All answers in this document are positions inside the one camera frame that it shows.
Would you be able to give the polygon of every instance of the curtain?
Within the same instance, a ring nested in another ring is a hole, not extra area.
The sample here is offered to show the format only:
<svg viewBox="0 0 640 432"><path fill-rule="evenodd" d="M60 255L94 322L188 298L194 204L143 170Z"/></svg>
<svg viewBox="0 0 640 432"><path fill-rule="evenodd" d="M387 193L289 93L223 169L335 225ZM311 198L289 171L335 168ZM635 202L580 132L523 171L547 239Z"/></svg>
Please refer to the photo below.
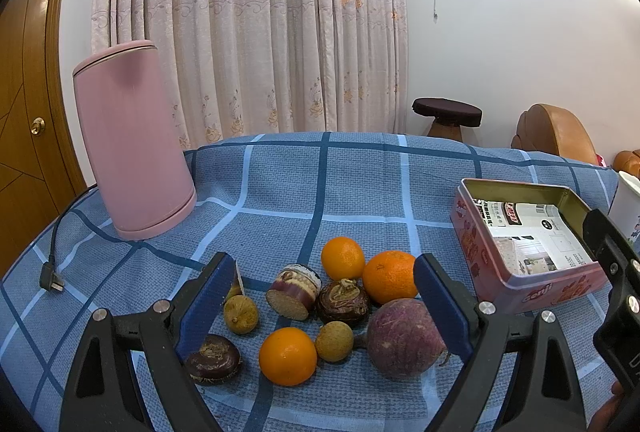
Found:
<svg viewBox="0 0 640 432"><path fill-rule="evenodd" d="M183 148L404 132L404 0L94 0L94 51L138 39L158 47Z"/></svg>

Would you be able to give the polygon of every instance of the tablecloth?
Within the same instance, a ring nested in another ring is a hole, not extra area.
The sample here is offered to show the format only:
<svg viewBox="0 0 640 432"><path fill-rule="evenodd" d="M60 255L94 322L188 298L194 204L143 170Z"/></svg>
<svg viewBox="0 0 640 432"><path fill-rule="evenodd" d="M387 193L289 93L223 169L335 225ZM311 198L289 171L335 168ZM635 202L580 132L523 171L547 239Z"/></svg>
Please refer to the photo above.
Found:
<svg viewBox="0 0 640 432"><path fill-rule="evenodd" d="M244 286L260 310L260 325L231 334L218 317L212 332L231 339L244 358L225 385L200 388L225 431L421 431L444 400L461 364L435 364L420 378L391 382L365 351L342 364L319 363L301 386L274 386L260 375L257 353L274 329L294 325L314 338L317 320L289 322L264 292L281 266L308 264L324 282L323 245L337 235L357 240L367 259L383 250L431 252L447 273L473 292L449 219L465 177L558 184L592 208L606 209L616 189L611 169L539 152L475 148L446 139L393 134L267 134L225 140L185 152L198 194L194 211L176 228L140 242L114 231L98 190L79 200L56 241L62 293L38 286L49 253L47 228L0 285L0 364L45 432L58 429L69 368L91 312L146 310L171 298L216 251L239 263ZM607 309L607 289L555 306L580 377L587 416L608 398L612 373L591 343ZM158 431L171 426L145 357L136 374ZM505 356L478 431L491 430L508 385L514 355Z"/></svg>

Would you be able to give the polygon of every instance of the wooden door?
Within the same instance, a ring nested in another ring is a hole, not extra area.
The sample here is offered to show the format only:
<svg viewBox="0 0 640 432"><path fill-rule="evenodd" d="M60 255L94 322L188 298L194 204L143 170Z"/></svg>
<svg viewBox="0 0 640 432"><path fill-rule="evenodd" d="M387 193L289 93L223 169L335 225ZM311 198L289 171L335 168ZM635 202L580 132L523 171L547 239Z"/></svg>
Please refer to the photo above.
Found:
<svg viewBox="0 0 640 432"><path fill-rule="evenodd" d="M60 0L9 0L0 13L0 274L84 189L68 156L59 15Z"/></svg>

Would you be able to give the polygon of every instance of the door knob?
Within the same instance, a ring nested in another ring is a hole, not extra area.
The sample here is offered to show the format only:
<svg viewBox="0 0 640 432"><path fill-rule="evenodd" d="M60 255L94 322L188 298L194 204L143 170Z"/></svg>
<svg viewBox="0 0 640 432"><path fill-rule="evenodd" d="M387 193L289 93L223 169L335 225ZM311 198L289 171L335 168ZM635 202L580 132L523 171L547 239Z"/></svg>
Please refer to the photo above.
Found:
<svg viewBox="0 0 640 432"><path fill-rule="evenodd" d="M33 120L33 123L31 123L31 133L34 136L37 136L43 131L44 131L44 120L42 118L36 118L35 120Z"/></svg>

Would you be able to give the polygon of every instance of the orange fruit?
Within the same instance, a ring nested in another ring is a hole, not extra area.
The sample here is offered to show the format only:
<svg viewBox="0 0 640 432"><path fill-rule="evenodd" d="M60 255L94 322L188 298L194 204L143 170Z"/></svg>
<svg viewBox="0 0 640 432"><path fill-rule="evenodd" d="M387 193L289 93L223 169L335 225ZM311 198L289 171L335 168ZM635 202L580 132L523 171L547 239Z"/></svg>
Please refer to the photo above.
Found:
<svg viewBox="0 0 640 432"><path fill-rule="evenodd" d="M331 280L360 278L365 265L362 248L349 237L332 238L322 249L320 261Z"/></svg>
<svg viewBox="0 0 640 432"><path fill-rule="evenodd" d="M373 257L362 272L362 284L367 294L378 304L397 298L414 298L418 290L414 284L415 257L391 250Z"/></svg>
<svg viewBox="0 0 640 432"><path fill-rule="evenodd" d="M296 327L271 333L260 346L258 364L262 373L277 385L293 386L316 372L318 354L309 336Z"/></svg>

